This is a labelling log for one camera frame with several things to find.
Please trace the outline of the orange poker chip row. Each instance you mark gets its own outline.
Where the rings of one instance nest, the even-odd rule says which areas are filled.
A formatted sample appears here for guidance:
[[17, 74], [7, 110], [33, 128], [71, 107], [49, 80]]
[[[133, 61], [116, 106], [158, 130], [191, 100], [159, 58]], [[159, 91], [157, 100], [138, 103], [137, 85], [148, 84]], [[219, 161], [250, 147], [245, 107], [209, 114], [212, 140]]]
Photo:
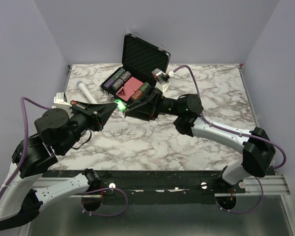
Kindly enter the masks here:
[[139, 100], [142, 96], [143, 96], [143, 94], [144, 94], [144, 92], [148, 89], [148, 87], [149, 87], [150, 85], [149, 85], [149, 83], [147, 83], [147, 82], [145, 82], [144, 84], [142, 84], [136, 91], [135, 91], [135, 93], [131, 96], [131, 100], [132, 101], [137, 101], [137, 100]]

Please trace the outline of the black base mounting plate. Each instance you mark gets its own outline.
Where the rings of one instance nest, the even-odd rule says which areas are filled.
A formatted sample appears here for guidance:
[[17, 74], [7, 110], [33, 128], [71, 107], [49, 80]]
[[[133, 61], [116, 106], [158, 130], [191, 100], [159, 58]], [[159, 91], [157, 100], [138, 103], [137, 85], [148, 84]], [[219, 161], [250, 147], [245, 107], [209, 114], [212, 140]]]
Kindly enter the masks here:
[[244, 187], [219, 186], [220, 171], [97, 171], [102, 187], [115, 184], [130, 205], [215, 203], [215, 195], [245, 193]]

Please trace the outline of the black poker chip case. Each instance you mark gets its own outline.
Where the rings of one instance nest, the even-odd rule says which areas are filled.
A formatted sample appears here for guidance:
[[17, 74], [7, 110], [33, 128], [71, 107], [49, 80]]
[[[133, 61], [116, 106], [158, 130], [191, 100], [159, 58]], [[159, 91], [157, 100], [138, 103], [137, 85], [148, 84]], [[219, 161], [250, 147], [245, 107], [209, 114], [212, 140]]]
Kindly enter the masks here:
[[[127, 33], [124, 36], [121, 66], [103, 81], [100, 88], [114, 99], [120, 99], [116, 96], [116, 92], [125, 82], [117, 80], [109, 89], [104, 88], [103, 85], [121, 68], [129, 71], [131, 77], [135, 77], [143, 83], [147, 82], [149, 85], [154, 86], [156, 85], [156, 80], [152, 75], [152, 71], [158, 68], [165, 72], [170, 57], [170, 53], [164, 49], [148, 43], [133, 34]], [[123, 102], [128, 105], [133, 101], [130, 98], [128, 101]]]

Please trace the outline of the red playing card deck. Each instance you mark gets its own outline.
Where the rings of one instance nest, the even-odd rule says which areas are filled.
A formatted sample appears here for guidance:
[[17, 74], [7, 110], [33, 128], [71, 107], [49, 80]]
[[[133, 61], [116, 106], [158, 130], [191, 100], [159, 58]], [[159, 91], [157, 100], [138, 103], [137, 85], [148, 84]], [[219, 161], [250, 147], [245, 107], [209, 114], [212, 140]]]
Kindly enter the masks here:
[[116, 96], [123, 101], [128, 101], [130, 97], [143, 85], [143, 82], [131, 77], [125, 84], [116, 92]]

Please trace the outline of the green key tag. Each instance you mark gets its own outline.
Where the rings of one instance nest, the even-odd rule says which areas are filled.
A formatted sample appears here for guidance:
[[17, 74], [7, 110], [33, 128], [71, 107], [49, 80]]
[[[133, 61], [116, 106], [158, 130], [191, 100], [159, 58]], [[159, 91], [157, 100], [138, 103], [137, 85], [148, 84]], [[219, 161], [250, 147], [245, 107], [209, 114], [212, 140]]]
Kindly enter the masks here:
[[127, 106], [126, 106], [126, 104], [122, 100], [116, 99], [114, 102], [117, 104], [117, 108], [120, 111], [122, 111], [122, 112], [126, 111]]

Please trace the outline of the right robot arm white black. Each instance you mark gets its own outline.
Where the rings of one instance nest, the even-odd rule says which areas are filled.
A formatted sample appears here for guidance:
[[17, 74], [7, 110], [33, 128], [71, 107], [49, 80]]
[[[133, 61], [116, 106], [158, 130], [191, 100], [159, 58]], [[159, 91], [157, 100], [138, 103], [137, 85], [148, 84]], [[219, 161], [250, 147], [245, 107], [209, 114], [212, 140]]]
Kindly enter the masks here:
[[223, 168], [215, 180], [223, 193], [233, 189], [244, 178], [264, 177], [275, 155], [274, 145], [266, 132], [240, 130], [204, 118], [201, 99], [196, 94], [166, 98], [156, 88], [149, 87], [136, 101], [127, 106], [124, 115], [144, 121], [156, 120], [159, 115], [176, 116], [174, 126], [182, 135], [204, 138], [225, 145], [242, 154], [242, 159]]

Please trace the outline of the purple poker chip row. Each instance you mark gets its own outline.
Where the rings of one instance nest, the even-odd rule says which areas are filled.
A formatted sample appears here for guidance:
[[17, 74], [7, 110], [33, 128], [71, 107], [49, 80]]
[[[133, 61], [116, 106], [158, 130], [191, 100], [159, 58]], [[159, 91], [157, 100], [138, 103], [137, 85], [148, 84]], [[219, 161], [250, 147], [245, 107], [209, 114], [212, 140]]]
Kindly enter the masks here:
[[109, 89], [118, 79], [110, 78], [107, 82], [104, 83], [103, 87]]

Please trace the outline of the green poker chip row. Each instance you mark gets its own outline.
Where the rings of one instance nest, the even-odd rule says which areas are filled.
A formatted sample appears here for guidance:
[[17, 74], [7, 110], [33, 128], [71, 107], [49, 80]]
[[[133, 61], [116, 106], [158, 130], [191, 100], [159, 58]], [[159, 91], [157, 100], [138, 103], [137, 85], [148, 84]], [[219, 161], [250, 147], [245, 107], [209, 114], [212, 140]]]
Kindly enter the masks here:
[[117, 80], [126, 82], [130, 77], [131, 77], [131, 73], [121, 68], [112, 76], [112, 79], [114, 82], [116, 82]]

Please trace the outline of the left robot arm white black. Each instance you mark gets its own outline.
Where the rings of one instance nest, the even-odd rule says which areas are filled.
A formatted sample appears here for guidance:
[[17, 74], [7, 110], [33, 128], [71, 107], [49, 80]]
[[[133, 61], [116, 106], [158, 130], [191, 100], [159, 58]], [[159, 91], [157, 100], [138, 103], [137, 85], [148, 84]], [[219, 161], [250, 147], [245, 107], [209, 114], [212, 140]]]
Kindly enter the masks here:
[[37, 133], [25, 134], [16, 147], [8, 175], [0, 188], [0, 231], [23, 226], [52, 203], [75, 195], [94, 194], [101, 180], [85, 169], [67, 181], [42, 189], [34, 183], [75, 147], [85, 131], [101, 131], [116, 109], [116, 103], [64, 102], [47, 109], [34, 125]]

